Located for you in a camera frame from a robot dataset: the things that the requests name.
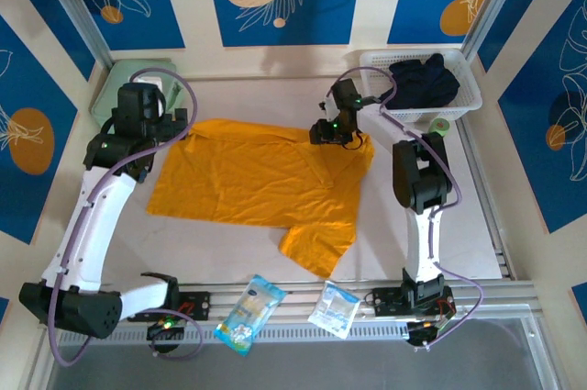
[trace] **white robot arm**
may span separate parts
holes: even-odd
[[[410,343],[425,345],[454,316],[454,307],[445,311],[440,302],[450,303],[452,292],[438,269],[441,207],[447,202],[452,184],[429,152],[449,163],[444,141],[437,133],[420,140],[405,140],[402,130],[382,116],[381,101],[363,98],[351,80],[337,81],[320,107],[326,112],[310,129],[313,144],[351,143],[360,133],[369,134],[392,154],[393,191],[405,208],[408,227],[408,253],[401,287],[373,289],[375,314],[385,317],[414,317],[417,321],[436,318],[437,324],[413,323]]]
[[[116,223],[136,184],[149,173],[154,153],[131,161],[105,183],[103,177],[126,157],[170,140],[186,127],[187,111],[176,109],[173,120],[164,114],[164,103],[154,84],[125,84],[118,91],[113,116],[88,144],[82,188],[63,241],[41,281],[23,284],[20,291],[20,302],[41,322],[48,322],[58,277],[55,327],[100,339],[109,336],[121,319],[150,308],[175,309],[179,305],[177,279],[168,275],[144,273],[116,291],[101,290],[105,256]],[[114,133],[108,133],[111,127]],[[99,192],[90,203],[88,196],[95,187]],[[69,260],[64,262],[76,226],[79,231],[71,243]]]

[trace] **clear plastic package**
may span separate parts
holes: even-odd
[[[231,349],[243,356],[247,355],[253,339],[286,295],[276,285],[255,275],[214,334]]]
[[[339,338],[349,335],[360,299],[327,281],[308,321]]]

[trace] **orange dot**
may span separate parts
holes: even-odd
[[[55,151],[53,127],[43,112],[21,108],[11,118],[14,137],[8,147],[15,165],[25,173],[39,175],[47,171]]]
[[[447,35],[466,35],[483,0],[453,0],[440,17],[440,29]]]
[[[554,151],[559,151],[565,145],[565,129],[559,124],[547,130],[547,145]]]
[[[100,15],[104,20],[113,25],[121,23],[123,18],[122,12],[120,12],[118,8],[113,7],[111,5],[104,6],[100,11]]]

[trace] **yellow t-shirt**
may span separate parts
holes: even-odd
[[[311,145],[299,128],[205,121],[170,149],[147,211],[288,228],[282,253],[328,277],[356,239],[360,180],[373,154],[369,137],[345,150]]]

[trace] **white basket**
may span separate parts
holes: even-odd
[[[390,110],[393,117],[403,122],[429,122],[436,117],[443,117],[448,121],[459,119],[469,110],[477,110],[482,105],[481,90],[475,82],[470,65],[465,57],[456,49],[389,49],[365,52],[360,56],[361,66],[374,66],[389,70],[390,64],[403,60],[425,61],[434,53],[441,53],[444,65],[460,83],[459,92],[454,100],[444,107],[408,108],[405,110]],[[364,96],[380,96],[391,88],[389,79],[378,72],[362,70],[360,78],[363,84]]]

